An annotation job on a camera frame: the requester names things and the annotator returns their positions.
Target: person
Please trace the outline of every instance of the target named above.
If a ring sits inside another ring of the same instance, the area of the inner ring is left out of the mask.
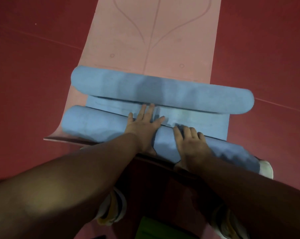
[[[154,105],[129,114],[124,134],[59,157],[0,183],[0,238],[73,238],[91,221],[125,167],[154,153],[164,117]],[[174,128],[181,167],[199,176],[252,238],[300,238],[300,191],[212,156],[202,133]]]

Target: green object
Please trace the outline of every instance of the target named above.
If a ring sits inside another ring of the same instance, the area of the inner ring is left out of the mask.
[[[181,230],[174,229],[163,223],[143,217],[135,239],[198,239]]]

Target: person's right hand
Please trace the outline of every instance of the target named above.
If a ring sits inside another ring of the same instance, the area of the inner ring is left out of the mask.
[[[173,132],[181,156],[181,168],[199,175],[205,159],[212,156],[204,135],[187,126],[183,126],[184,138],[178,127],[175,126]]]

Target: red mat flooring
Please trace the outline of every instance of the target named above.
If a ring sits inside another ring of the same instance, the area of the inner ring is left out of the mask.
[[[70,74],[80,59],[96,4],[97,0],[0,0],[0,178],[77,149],[42,138],[61,120]],[[222,0],[211,83],[254,93],[253,109],[231,116],[228,141],[270,161],[276,180],[300,189],[300,0]],[[144,186],[156,168],[139,165],[149,173],[137,183],[141,175],[134,172],[135,166],[127,170],[132,185]],[[189,191],[162,176],[166,187],[152,209],[162,220],[201,235],[204,226],[198,222],[204,221],[191,214]],[[170,190],[176,197],[171,198]],[[152,203],[145,197],[134,195],[140,208]],[[170,200],[175,208],[167,206]],[[172,211],[178,212],[167,217]],[[135,228],[139,217],[130,218],[125,226]],[[77,238],[103,233],[133,237],[90,223]],[[211,233],[206,229],[204,237]]]

